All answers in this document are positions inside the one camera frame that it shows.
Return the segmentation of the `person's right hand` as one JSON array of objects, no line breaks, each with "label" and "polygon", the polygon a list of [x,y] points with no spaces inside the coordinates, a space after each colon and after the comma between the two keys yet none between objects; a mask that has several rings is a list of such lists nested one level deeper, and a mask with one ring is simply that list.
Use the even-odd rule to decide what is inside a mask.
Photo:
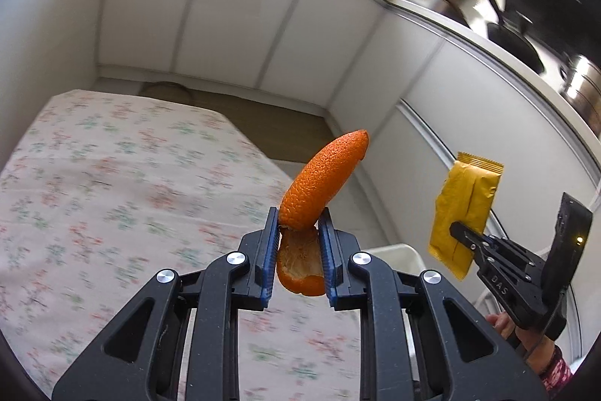
[{"label": "person's right hand", "polygon": [[541,375],[548,368],[555,351],[555,344],[552,340],[537,330],[523,330],[515,326],[506,312],[502,312],[500,315],[487,315],[486,320],[505,340],[512,334],[518,337],[522,346],[530,354],[527,364],[537,375]]}]

